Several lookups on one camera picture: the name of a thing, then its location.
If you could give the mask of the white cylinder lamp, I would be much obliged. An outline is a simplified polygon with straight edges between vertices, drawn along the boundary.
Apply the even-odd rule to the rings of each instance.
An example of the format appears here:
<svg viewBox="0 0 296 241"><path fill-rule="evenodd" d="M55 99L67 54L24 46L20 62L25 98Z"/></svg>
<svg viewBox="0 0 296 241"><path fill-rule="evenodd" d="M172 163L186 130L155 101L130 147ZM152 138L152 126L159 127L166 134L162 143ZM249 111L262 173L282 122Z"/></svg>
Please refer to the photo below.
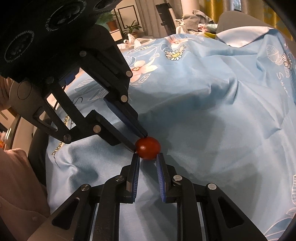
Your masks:
<svg viewBox="0 0 296 241"><path fill-rule="evenodd" d="M199 0L181 0L183 15L189 15L193 10L200 9Z"/></svg>

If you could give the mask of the potted green plant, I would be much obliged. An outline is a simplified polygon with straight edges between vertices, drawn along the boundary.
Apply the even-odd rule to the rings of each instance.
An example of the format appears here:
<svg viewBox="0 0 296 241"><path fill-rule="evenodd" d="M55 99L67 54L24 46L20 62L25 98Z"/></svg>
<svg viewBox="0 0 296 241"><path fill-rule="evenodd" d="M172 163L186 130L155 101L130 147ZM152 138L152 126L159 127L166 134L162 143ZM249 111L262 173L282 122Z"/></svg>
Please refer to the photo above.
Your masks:
<svg viewBox="0 0 296 241"><path fill-rule="evenodd" d="M131 34L133 37L138 37L138 31L142 29L142 26L134 20L130 25L125 25L125 29L123 30L123 35L128 36Z"/></svg>

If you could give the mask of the red cherry tomato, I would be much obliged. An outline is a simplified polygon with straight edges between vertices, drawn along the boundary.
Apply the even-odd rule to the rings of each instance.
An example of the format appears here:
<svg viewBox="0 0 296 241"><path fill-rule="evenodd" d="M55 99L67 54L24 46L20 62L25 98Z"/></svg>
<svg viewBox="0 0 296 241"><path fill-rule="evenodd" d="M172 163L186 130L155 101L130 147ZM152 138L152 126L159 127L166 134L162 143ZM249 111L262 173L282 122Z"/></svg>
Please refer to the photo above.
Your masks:
<svg viewBox="0 0 296 241"><path fill-rule="evenodd" d="M161 145L155 138L140 138L135 143L136 152L144 160L154 160L161 151Z"/></svg>

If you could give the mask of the yellow patterned curtain right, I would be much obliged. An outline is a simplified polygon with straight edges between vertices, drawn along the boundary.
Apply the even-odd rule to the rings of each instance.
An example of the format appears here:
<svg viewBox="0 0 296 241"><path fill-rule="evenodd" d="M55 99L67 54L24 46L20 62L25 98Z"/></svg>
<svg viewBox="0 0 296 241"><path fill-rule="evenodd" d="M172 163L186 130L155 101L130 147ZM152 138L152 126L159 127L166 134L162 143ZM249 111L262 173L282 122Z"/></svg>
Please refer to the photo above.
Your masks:
<svg viewBox="0 0 296 241"><path fill-rule="evenodd" d="M289 32L286 25L283 23L278 14L265 2L263 1L263 20L275 29L279 30L289 40L293 40L291 33Z"/></svg>

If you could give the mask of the upright vacuum cleaner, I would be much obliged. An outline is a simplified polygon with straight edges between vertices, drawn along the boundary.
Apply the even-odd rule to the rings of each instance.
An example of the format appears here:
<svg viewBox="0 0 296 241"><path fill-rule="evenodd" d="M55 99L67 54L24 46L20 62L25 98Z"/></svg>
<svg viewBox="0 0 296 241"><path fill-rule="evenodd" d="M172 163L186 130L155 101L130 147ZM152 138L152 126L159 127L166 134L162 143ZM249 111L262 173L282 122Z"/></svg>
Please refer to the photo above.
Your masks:
<svg viewBox="0 0 296 241"><path fill-rule="evenodd" d="M156 10L161 18L161 25L164 26L167 35L172 35L176 33L175 27L175 13L173 8L166 1L162 4L156 5Z"/></svg>

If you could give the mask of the person's pink sleeve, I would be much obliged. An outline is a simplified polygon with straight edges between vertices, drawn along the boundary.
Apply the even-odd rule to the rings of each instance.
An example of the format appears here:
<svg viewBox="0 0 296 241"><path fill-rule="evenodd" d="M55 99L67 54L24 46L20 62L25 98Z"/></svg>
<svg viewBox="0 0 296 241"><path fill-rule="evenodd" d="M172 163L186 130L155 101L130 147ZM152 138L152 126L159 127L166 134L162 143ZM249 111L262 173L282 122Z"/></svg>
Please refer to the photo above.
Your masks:
<svg viewBox="0 0 296 241"><path fill-rule="evenodd" d="M16 240L27 240L50 216L46 188L26 153L1 150L1 218Z"/></svg>

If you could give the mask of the clothes heap on chair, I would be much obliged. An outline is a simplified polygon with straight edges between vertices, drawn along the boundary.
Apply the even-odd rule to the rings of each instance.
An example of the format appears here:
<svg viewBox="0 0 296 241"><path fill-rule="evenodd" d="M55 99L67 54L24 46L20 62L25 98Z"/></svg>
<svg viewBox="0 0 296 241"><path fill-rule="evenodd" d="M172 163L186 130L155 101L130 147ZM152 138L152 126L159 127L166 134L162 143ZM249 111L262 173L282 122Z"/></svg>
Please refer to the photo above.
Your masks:
<svg viewBox="0 0 296 241"><path fill-rule="evenodd" d="M176 34L194 34L208 32L215 34L217 24L200 10L194 9L191 14L183 15L181 19L175 19Z"/></svg>

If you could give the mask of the light blue floral sheet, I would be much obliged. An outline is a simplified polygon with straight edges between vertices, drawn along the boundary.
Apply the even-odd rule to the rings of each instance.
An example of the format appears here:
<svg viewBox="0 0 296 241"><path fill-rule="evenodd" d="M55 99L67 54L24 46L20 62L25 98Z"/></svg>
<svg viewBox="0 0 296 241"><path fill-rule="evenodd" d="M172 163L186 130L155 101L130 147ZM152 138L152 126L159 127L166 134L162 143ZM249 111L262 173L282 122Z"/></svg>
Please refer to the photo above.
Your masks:
<svg viewBox="0 0 296 241"><path fill-rule="evenodd" d="M172 35L124 53L133 77L129 104L165 161L193 183L215 183L267 240L295 215L295 58L275 29L241 47ZM87 73L66 89L86 116L96 110L138 139ZM82 184L96 186L130 164L132 153L95 135L69 145L49 137L48 204L53 213ZM135 203L120 207L119 240L176 240L175 204L159 194L154 162L141 161Z"/></svg>

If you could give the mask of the yellow patterned curtain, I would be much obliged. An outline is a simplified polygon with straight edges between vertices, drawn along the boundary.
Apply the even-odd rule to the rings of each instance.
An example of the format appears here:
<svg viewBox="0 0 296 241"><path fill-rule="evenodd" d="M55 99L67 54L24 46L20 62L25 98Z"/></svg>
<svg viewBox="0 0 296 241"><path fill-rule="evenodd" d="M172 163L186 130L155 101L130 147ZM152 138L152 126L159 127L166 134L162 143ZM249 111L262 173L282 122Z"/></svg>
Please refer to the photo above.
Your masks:
<svg viewBox="0 0 296 241"><path fill-rule="evenodd" d="M263 1L263 20L275 29L279 30L289 40L293 40L291 33L289 32L286 25L283 23L278 14L265 2Z"/></svg>
<svg viewBox="0 0 296 241"><path fill-rule="evenodd" d="M223 13L222 0L204 0L204 8L211 18L219 17Z"/></svg>

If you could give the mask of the grey sofa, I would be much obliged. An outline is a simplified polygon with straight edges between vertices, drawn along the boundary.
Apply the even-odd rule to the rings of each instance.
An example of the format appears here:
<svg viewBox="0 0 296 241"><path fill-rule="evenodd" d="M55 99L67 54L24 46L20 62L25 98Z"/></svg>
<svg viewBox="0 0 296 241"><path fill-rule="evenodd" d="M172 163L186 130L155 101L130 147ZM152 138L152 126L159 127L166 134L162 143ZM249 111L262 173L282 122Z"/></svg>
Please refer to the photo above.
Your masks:
<svg viewBox="0 0 296 241"><path fill-rule="evenodd" d="M273 28L271 25L245 13L239 11L226 11L219 17L216 33L218 34L225 30L246 26Z"/></svg>

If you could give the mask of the yellow patterned curtain left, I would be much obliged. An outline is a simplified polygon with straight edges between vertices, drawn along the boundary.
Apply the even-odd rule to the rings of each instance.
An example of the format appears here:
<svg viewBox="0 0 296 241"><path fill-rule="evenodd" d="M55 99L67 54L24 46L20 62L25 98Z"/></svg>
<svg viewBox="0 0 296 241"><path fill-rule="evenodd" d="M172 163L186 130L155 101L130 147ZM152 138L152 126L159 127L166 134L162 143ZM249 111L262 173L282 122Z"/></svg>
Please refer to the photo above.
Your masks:
<svg viewBox="0 0 296 241"><path fill-rule="evenodd" d="M211 18L219 17L223 13L222 0L204 0L204 8Z"/></svg>

